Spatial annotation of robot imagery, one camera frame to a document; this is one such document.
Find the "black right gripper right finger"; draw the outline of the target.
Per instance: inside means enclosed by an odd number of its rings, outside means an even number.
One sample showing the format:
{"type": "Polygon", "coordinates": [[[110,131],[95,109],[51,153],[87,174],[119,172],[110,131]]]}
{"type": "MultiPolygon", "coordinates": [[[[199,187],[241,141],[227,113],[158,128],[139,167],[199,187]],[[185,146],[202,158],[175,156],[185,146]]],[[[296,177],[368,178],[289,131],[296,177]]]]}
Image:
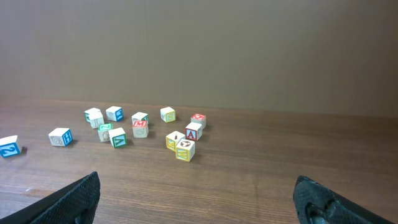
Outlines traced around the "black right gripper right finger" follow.
{"type": "Polygon", "coordinates": [[[393,224],[304,175],[293,201],[300,224],[393,224]]]}

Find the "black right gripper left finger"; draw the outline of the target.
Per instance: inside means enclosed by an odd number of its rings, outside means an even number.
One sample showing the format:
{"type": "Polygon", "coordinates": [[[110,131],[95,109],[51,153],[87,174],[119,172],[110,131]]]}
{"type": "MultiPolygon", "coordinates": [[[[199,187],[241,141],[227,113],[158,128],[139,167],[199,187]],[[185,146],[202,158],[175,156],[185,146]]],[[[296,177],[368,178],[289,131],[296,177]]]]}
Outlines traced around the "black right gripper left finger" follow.
{"type": "Polygon", "coordinates": [[[9,224],[92,224],[100,200],[96,171],[1,219],[9,224]]]}

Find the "blue letter H block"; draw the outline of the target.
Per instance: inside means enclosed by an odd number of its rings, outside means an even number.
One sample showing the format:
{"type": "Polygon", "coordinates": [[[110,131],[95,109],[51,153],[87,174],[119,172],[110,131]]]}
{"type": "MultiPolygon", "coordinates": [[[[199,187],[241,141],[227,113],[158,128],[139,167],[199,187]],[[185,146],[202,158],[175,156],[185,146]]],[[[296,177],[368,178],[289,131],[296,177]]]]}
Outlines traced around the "blue letter H block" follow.
{"type": "Polygon", "coordinates": [[[49,139],[52,146],[65,147],[73,142],[70,128],[55,128],[49,133],[49,139]]]}

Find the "red letter U block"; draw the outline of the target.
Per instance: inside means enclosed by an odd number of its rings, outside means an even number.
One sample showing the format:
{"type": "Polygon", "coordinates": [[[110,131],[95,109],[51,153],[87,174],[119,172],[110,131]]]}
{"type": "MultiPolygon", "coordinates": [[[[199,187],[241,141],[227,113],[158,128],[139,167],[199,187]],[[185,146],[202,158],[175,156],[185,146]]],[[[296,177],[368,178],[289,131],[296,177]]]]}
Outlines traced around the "red letter U block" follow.
{"type": "Polygon", "coordinates": [[[0,150],[3,158],[15,156],[21,153],[21,147],[17,141],[18,135],[8,136],[0,139],[0,150]]]}

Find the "soccer ball yellow block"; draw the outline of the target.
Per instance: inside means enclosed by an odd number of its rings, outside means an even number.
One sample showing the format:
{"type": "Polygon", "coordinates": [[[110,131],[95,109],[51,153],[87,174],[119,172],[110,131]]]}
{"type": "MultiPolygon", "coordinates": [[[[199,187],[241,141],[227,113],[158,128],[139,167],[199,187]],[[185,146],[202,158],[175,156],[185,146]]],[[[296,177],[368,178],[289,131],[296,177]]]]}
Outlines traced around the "soccer ball yellow block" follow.
{"type": "Polygon", "coordinates": [[[181,139],[176,145],[175,155],[179,160],[190,162],[195,155],[195,141],[181,139]]]}

